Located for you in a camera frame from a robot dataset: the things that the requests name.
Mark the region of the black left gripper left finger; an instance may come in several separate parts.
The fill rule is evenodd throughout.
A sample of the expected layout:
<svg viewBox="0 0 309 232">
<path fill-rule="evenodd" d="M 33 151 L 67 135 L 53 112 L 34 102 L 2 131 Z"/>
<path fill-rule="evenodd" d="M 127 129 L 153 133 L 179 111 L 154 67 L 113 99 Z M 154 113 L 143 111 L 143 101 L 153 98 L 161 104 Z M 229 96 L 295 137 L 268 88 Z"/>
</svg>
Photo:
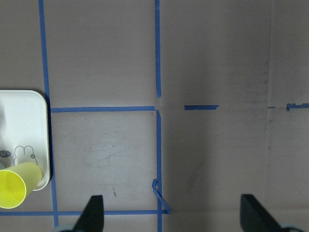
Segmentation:
<svg viewBox="0 0 309 232">
<path fill-rule="evenodd" d="M 91 196 L 73 227 L 74 232 L 102 232 L 104 228 L 103 196 Z"/>
</svg>

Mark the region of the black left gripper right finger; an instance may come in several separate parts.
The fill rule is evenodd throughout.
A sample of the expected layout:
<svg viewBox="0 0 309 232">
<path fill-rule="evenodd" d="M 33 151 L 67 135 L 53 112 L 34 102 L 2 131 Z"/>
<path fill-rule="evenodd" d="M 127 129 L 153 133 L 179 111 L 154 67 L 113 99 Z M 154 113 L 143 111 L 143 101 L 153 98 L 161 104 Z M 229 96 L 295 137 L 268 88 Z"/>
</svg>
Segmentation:
<svg viewBox="0 0 309 232">
<path fill-rule="evenodd" d="M 282 227 L 252 194 L 240 198 L 240 225 L 244 232 L 281 232 Z"/>
</svg>

